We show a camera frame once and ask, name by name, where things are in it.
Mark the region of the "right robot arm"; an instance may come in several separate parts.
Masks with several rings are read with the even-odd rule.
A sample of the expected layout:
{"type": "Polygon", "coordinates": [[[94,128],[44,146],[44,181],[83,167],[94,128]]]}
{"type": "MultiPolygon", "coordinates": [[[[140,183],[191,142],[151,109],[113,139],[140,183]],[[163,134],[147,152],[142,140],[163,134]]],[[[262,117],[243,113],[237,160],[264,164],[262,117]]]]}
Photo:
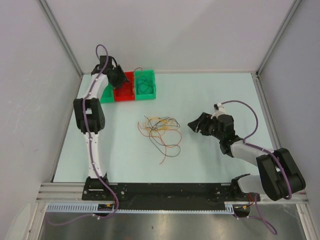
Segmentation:
{"type": "Polygon", "coordinates": [[[218,139],[224,155],[258,168],[258,175],[247,173],[232,179],[230,194],[235,200],[242,201],[249,193],[266,194],[273,201],[289,200],[294,193],[306,188],[306,181],[288,149],[268,150],[244,142],[236,135],[231,115],[214,116],[203,112],[187,125],[195,133],[218,139]]]}

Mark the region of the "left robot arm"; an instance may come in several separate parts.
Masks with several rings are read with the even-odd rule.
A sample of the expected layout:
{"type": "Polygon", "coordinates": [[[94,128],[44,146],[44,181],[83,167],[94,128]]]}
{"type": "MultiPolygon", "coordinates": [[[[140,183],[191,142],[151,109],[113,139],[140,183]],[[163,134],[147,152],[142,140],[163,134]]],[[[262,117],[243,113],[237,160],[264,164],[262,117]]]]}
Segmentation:
{"type": "Polygon", "coordinates": [[[112,56],[102,55],[99,64],[91,72],[91,81],[83,97],[73,101],[76,126],[83,133],[88,154],[88,177],[107,180],[100,150],[99,140],[105,128],[106,119],[101,98],[107,87],[122,88],[128,83],[122,67],[112,56]]]}

